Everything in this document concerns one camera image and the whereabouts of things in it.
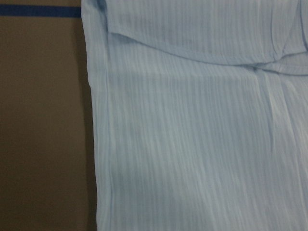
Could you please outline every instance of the blue tape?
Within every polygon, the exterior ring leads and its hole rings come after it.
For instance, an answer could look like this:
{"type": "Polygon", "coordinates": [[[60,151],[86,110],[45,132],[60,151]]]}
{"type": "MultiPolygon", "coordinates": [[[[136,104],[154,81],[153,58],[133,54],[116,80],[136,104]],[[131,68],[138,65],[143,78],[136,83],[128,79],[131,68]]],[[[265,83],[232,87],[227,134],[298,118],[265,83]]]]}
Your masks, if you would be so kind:
{"type": "Polygon", "coordinates": [[[0,4],[0,16],[81,18],[80,7],[0,4]]]}

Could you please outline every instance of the brown background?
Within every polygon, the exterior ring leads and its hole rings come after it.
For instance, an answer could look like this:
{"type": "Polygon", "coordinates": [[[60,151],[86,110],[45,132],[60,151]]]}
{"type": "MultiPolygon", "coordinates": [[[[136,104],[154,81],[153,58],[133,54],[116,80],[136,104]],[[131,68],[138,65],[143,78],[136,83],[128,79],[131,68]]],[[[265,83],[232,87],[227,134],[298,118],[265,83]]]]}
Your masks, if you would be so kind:
{"type": "MultiPolygon", "coordinates": [[[[80,0],[3,3],[80,6],[80,0]]],[[[81,19],[0,16],[0,97],[0,230],[96,230],[81,19]]]]}

